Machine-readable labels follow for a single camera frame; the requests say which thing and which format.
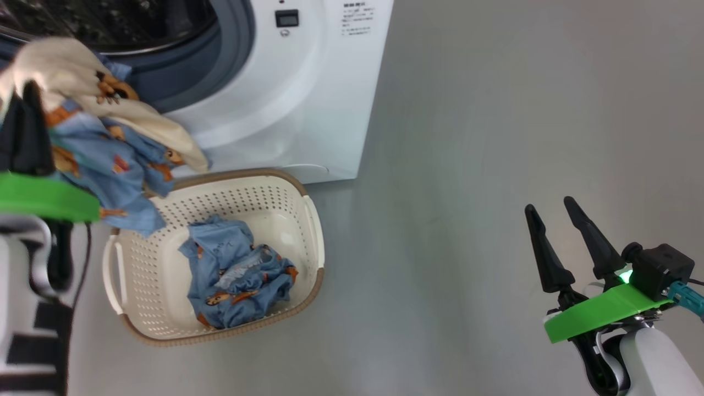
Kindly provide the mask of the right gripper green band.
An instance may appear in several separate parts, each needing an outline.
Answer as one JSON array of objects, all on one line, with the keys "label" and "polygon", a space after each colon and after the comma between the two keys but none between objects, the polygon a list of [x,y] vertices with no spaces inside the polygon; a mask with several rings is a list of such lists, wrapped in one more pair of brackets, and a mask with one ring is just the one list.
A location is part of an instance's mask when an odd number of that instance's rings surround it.
[{"label": "right gripper green band", "polygon": [[[563,202],[571,223],[580,231],[586,244],[596,279],[616,279],[617,272],[626,267],[620,253],[586,215],[575,198],[566,196]],[[628,283],[610,288],[601,295],[581,299],[583,296],[571,288],[574,276],[557,256],[547,238],[546,226],[534,205],[525,206],[525,217],[543,291],[548,294],[560,292],[563,298],[577,298],[577,302],[563,301],[560,304],[561,310],[543,321],[551,343],[560,343],[671,303],[664,296],[651,299],[642,293],[632,282],[634,276],[631,276]]]}]

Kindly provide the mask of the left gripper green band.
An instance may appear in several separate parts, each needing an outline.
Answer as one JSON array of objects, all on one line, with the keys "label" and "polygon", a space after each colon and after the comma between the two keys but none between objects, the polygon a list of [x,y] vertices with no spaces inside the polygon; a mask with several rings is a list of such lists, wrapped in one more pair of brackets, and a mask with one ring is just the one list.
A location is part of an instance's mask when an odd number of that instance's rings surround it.
[{"label": "left gripper green band", "polygon": [[41,90],[30,80],[23,88],[19,171],[11,173],[16,158],[16,127],[20,98],[8,101],[1,127],[1,211],[34,215],[72,223],[101,220],[98,198],[73,185],[48,177],[55,172]]}]

